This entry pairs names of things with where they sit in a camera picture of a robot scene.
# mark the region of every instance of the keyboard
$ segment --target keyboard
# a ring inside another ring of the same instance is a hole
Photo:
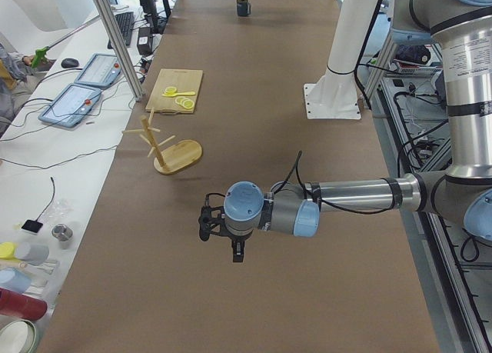
[[[126,46],[130,46],[131,32],[133,30],[132,27],[134,23],[133,12],[117,13],[115,15],[115,19],[118,27],[120,28],[121,35],[123,35]],[[113,49],[113,47],[111,46],[111,41],[108,41],[108,49]]]

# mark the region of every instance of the red cylinder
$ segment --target red cylinder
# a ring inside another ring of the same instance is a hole
[[[0,288],[1,315],[36,321],[45,315],[47,309],[48,305],[41,299],[34,299],[27,295]]]

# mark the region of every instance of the brown tabletop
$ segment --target brown tabletop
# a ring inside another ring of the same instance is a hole
[[[195,113],[153,122],[204,155],[164,176],[123,137],[39,353],[438,351],[397,211],[324,213],[314,238],[256,231],[243,264],[228,239],[198,238],[206,193],[241,180],[267,191],[298,150],[305,181],[387,176],[370,112],[305,117],[336,1],[250,1],[239,18],[235,0],[178,0],[144,87],[161,68],[204,71]]]

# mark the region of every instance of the tablet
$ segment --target tablet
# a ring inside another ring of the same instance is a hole
[[[70,84],[38,118],[53,126],[73,128],[92,110],[100,97],[100,89]]]
[[[75,84],[106,89],[120,75],[121,66],[115,55],[94,53],[87,65],[80,71]]]

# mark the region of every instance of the white table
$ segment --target white table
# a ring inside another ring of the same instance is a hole
[[[141,57],[136,49],[137,33],[135,30],[128,49],[134,65]],[[107,49],[108,36],[101,20],[75,34],[67,42],[48,75],[62,70],[60,64],[63,58],[76,58],[79,60],[79,67],[83,67],[96,52],[114,54],[113,50]],[[32,99],[54,99],[67,84],[75,80],[78,73],[63,72],[46,79],[38,86]],[[90,113],[95,116],[85,117],[73,129],[47,127],[38,120],[39,113],[44,109],[43,105],[36,104],[38,102],[28,103],[14,120],[14,125],[22,125],[29,112],[40,110],[27,116],[22,127],[11,126],[0,138],[0,159],[47,167],[77,155],[114,147],[121,140],[121,131],[127,125],[134,101],[122,72],[116,83],[102,92],[98,104]],[[41,130],[38,132],[8,141],[20,134],[39,129]],[[8,162],[0,165],[0,242],[28,241],[44,244],[50,248],[50,258],[60,261],[58,269],[42,292],[42,298],[50,307],[46,316],[36,323],[42,331],[52,315],[56,297],[82,240],[114,154],[114,149],[107,150],[49,169],[26,168]],[[55,200],[40,218],[44,226],[37,235],[33,235],[20,227],[25,220],[36,219],[49,203],[52,197],[50,177],[55,180]],[[53,226],[58,223],[66,224],[73,231],[73,237],[67,244],[59,242],[51,235]],[[114,229],[108,225],[108,228],[102,228],[101,231]],[[0,315],[0,327],[12,319]]]

